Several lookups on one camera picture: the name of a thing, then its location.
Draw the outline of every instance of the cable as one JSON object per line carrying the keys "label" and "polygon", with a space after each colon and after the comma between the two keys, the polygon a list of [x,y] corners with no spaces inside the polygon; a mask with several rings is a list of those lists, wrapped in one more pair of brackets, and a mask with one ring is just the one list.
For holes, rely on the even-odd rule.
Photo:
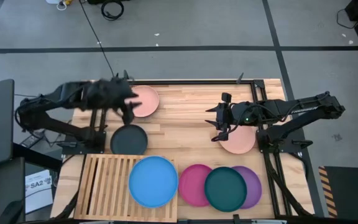
{"label": "cable", "polygon": [[59,215],[57,215],[55,218],[52,218],[52,220],[56,220],[56,219],[59,220],[62,218],[68,218],[70,216],[71,212],[75,208],[75,205],[77,204],[78,192],[79,192],[79,190],[77,190],[77,192],[74,194],[73,198],[70,200],[68,205],[66,205],[66,207],[63,209],[63,211]]}
{"label": "cable", "polygon": [[[22,123],[17,119],[17,114],[18,114],[18,111],[23,107],[23,105],[20,105],[16,108],[15,112],[14,112],[14,119],[16,121],[16,123],[23,129],[25,130],[24,126],[22,125]],[[32,131],[29,131],[30,135],[35,137],[35,138],[39,138],[38,136],[36,136]]]}
{"label": "cable", "polygon": [[59,11],[64,11],[67,9],[67,5],[66,2],[63,0],[61,2],[59,2],[59,4],[56,5],[57,10]]}
{"label": "cable", "polygon": [[59,142],[65,142],[65,141],[57,141],[58,138],[60,138],[60,136],[62,136],[61,133],[59,133],[57,135],[57,137],[55,138],[55,140],[53,142],[50,142],[49,139],[46,137],[46,135],[44,135],[44,139],[45,141],[48,143],[49,147],[53,147],[55,145],[55,143],[59,143]]}
{"label": "cable", "polygon": [[[118,15],[114,16],[114,15],[110,14],[109,11],[106,11],[106,13],[104,12],[104,7],[106,7],[107,4],[109,4],[109,3],[116,3],[121,7],[121,11]],[[102,11],[103,18],[105,18],[106,20],[109,20],[109,21],[115,21],[123,15],[124,5],[122,4],[122,2],[120,0],[107,0],[102,4],[102,7],[100,8],[100,10]]]}
{"label": "cable", "polygon": [[52,189],[52,188],[50,187],[50,188],[47,188],[47,189],[38,190],[38,191],[36,191],[36,192],[34,192],[34,193],[32,193],[32,194],[29,194],[29,195],[25,196],[25,198],[28,198],[28,197],[30,197],[31,195],[35,195],[36,193],[43,192],[44,190],[49,190],[49,189]]}
{"label": "cable", "polygon": [[31,95],[23,95],[23,94],[15,94],[15,96],[23,96],[23,97],[36,97],[36,96],[31,96]]}
{"label": "cable", "polygon": [[71,155],[70,157],[67,157],[67,159],[65,161],[62,162],[62,165],[60,167],[63,167],[63,165],[69,161],[72,157],[74,157],[75,155]]}
{"label": "cable", "polygon": [[346,29],[353,29],[353,28],[355,28],[355,27],[358,25],[358,21],[357,21],[352,27],[348,27],[348,26],[345,26],[345,25],[339,23],[339,13],[340,13],[341,11],[344,11],[344,10],[345,10],[345,9],[341,9],[341,10],[339,10],[339,11],[336,13],[336,23],[337,23],[338,25],[340,25],[341,27],[345,27]]}
{"label": "cable", "polygon": [[271,111],[271,110],[268,109],[267,107],[262,106],[262,105],[255,105],[255,106],[260,107],[260,108],[262,108],[262,109],[265,109],[265,110],[266,110],[267,112],[269,112],[274,118],[276,118],[277,120],[281,121],[281,119],[280,119],[277,115],[275,115],[275,114],[273,113],[273,111]]}
{"label": "cable", "polygon": [[89,24],[89,26],[91,27],[91,29],[92,29],[92,31],[93,31],[93,34],[94,34],[94,36],[96,37],[96,40],[98,41],[98,44],[99,44],[99,46],[100,46],[100,49],[102,50],[103,56],[104,56],[104,58],[106,59],[107,64],[109,65],[111,74],[114,76],[114,72],[112,71],[110,62],[109,62],[109,60],[107,59],[106,54],[104,53],[104,49],[103,49],[102,43],[100,42],[98,35],[96,35],[96,32],[95,32],[94,29],[93,29],[93,26],[92,26],[92,24],[91,24],[91,21],[90,21],[90,19],[88,18],[88,15],[86,15],[86,12],[85,12],[83,3],[81,2],[81,0],[79,0],[79,2],[80,2],[80,4],[81,4],[81,8],[82,8],[82,11],[84,12],[84,15],[85,15],[85,17],[86,17],[86,20],[88,21],[88,24]]}

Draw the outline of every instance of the wooden table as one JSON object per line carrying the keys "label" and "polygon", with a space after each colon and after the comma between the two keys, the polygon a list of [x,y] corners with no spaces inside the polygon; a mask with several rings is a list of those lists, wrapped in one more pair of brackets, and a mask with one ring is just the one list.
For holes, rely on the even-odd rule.
{"label": "wooden table", "polygon": [[[268,99],[285,100],[280,79],[265,79]],[[145,155],[174,157],[178,162],[179,175],[192,164],[206,164],[211,168],[243,165],[252,169],[260,178],[263,188],[260,202],[250,209],[235,212],[220,212],[211,206],[195,208],[178,197],[178,219],[232,219],[233,214],[240,218],[273,218],[267,173],[258,145],[241,155],[224,150],[220,143],[211,142],[216,130],[205,119],[214,120],[215,113],[206,109],[215,107],[221,101],[221,93],[232,94],[232,102],[252,101],[250,85],[159,85],[153,86],[160,95],[158,110],[147,118],[136,118],[134,124],[148,134],[149,145]],[[91,111],[75,110],[72,123],[79,127],[88,126]],[[106,118],[108,132],[105,153],[111,153],[110,138],[122,126],[122,121],[113,112]],[[64,164],[53,203],[51,217],[58,215],[78,190],[84,156],[74,156]],[[313,205],[301,161],[288,154],[281,154],[283,172],[287,187],[304,208],[313,213]],[[280,189],[276,186],[281,214],[284,214]]]}

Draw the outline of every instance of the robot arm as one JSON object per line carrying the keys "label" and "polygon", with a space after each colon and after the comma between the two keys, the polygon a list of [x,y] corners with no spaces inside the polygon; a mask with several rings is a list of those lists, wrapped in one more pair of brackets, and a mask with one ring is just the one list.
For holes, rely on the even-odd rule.
{"label": "robot arm", "polygon": [[223,103],[207,110],[216,112],[216,121],[206,121],[221,130],[212,141],[227,141],[229,133],[239,126],[260,126],[285,121],[289,115],[303,115],[281,125],[268,128],[267,141],[273,143],[277,139],[286,138],[292,131],[316,121],[317,119],[337,119],[345,110],[335,96],[329,92],[299,100],[265,100],[255,103],[231,103],[231,95],[222,93]]}
{"label": "robot arm", "polygon": [[68,82],[60,85],[50,94],[22,100],[15,111],[15,119],[24,131],[30,133],[45,128],[94,145],[95,142],[100,142],[98,133],[94,130],[94,121],[93,124],[91,122],[91,127],[78,128],[52,119],[46,112],[55,108],[79,108],[83,111],[120,109],[124,124],[129,124],[134,119],[132,109],[140,103],[125,103],[125,99],[136,96],[125,78],[114,77],[111,81]]}

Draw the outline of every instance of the concrete floor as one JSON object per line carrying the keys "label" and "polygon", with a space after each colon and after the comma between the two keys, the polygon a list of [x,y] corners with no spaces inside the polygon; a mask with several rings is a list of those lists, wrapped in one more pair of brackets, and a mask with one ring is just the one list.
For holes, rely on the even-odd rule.
{"label": "concrete floor", "polygon": [[[44,53],[48,48],[97,48],[99,45],[78,1],[58,11],[43,0],[0,0],[0,49],[35,49],[38,53],[0,54],[0,80],[15,79],[17,94],[49,93],[72,80],[109,78],[102,53]],[[124,2],[121,19],[110,22],[97,6],[85,4],[100,41],[105,47],[159,46],[271,46],[270,50],[197,50],[108,52],[115,72],[126,69],[143,78],[281,78],[276,51],[281,46],[358,46],[354,30],[336,24],[336,12],[350,0],[131,0]],[[263,3],[270,6],[278,43],[274,44]],[[351,25],[345,14],[340,20]],[[286,91],[295,98],[329,90],[346,107],[337,120],[318,121],[306,128],[313,172],[318,166],[358,167],[358,50],[282,52],[288,77]],[[18,106],[23,97],[15,97]],[[68,121],[70,110],[51,111]],[[50,139],[55,133],[47,133]],[[333,135],[342,140],[335,141]],[[14,140],[22,133],[15,124]],[[56,150],[45,143],[40,152]],[[321,184],[317,181],[323,199]],[[28,220],[48,217],[43,209]]]}

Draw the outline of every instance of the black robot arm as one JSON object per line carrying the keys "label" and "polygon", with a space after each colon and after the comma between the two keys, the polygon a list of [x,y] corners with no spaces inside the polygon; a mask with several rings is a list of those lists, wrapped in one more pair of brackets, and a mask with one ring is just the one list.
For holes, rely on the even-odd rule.
{"label": "black robot arm", "polygon": [[303,115],[281,125],[272,126],[268,132],[267,143],[273,143],[279,139],[286,138],[292,131],[316,121],[317,119],[337,119],[345,110],[335,96],[329,92],[302,98],[299,100],[265,100],[255,103],[241,102],[231,103],[231,95],[222,93],[223,103],[217,107],[207,110],[216,112],[216,121],[207,121],[213,124],[217,130],[221,130],[212,141],[227,141],[229,133],[238,126],[260,126],[263,124],[275,124],[284,122],[289,115],[304,113]]}
{"label": "black robot arm", "polygon": [[79,108],[83,111],[120,109],[124,124],[129,124],[134,119],[132,109],[140,103],[125,103],[125,99],[136,96],[125,78],[114,77],[110,81],[96,82],[68,82],[47,95],[22,100],[15,111],[15,119],[24,131],[32,133],[37,129],[47,129],[73,136],[77,141],[95,147],[99,144],[104,145],[104,135],[95,131],[94,119],[91,119],[90,127],[79,128],[51,118],[47,111],[55,108]]}
{"label": "black robot arm", "polygon": [[[265,100],[255,103],[241,102],[231,103],[231,95],[222,93],[223,103],[218,103],[217,107],[207,110],[208,112],[216,112],[215,121],[206,121],[215,126],[217,130],[221,130],[218,136],[212,138],[212,141],[227,141],[230,133],[236,130],[238,126],[258,126],[269,124],[264,130],[259,128],[257,131],[257,141],[259,149],[263,152],[267,172],[269,176],[280,187],[288,202],[293,206],[299,215],[310,215],[296,198],[288,190],[270,161],[269,153],[277,155],[280,145],[297,145],[299,148],[309,146],[311,141],[294,141],[288,144],[287,136],[293,131],[300,129],[318,119],[337,119],[345,111],[345,107],[341,106],[334,96],[330,96],[329,92],[299,100],[283,101],[283,100]],[[289,115],[303,113],[300,116],[282,125],[273,125],[277,122],[285,121]]]}

